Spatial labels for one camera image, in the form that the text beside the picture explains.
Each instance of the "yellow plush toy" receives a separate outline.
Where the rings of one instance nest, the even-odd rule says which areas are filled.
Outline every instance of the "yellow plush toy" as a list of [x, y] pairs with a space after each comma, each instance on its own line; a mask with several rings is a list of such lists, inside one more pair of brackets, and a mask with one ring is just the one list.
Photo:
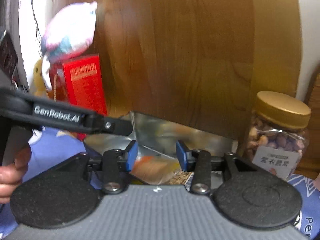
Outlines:
[[42, 59], [38, 60], [33, 68], [33, 83], [35, 85], [36, 91], [35, 96], [38, 97], [47, 97], [47, 90], [44, 85], [42, 78]]

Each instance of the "jar lid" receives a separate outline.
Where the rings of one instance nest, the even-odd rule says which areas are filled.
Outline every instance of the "jar lid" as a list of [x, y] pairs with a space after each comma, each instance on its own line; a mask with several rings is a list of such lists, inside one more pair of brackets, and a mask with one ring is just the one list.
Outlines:
[[292, 130], [307, 127], [311, 116], [311, 109], [305, 103], [272, 91], [258, 92], [254, 109], [266, 120]]

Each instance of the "metal bolt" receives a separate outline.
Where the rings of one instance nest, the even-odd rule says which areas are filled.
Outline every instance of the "metal bolt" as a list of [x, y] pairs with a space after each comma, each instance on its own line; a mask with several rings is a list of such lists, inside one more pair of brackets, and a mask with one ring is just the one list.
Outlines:
[[108, 191], [117, 191], [120, 189], [120, 184], [116, 182], [108, 182], [106, 185], [104, 185], [104, 188]]
[[204, 193], [209, 190], [209, 187], [203, 183], [197, 183], [192, 186], [192, 191], [196, 193]]
[[109, 129], [109, 128], [111, 127], [111, 122], [107, 122], [104, 127], [105, 127], [106, 129]]

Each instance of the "jar of nuts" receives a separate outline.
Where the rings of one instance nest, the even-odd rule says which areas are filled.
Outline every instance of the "jar of nuts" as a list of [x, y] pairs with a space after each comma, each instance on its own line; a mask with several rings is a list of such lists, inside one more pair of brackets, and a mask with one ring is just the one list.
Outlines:
[[309, 141], [310, 108], [288, 95], [257, 93], [244, 157], [286, 179], [295, 170]]

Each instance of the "red box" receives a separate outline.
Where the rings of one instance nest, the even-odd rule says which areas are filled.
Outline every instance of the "red box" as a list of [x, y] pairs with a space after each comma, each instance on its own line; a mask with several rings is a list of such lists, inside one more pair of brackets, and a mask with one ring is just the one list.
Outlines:
[[[52, 64], [49, 70], [52, 98], [107, 115], [99, 55], [88, 55]], [[85, 135], [78, 134], [79, 139]]]

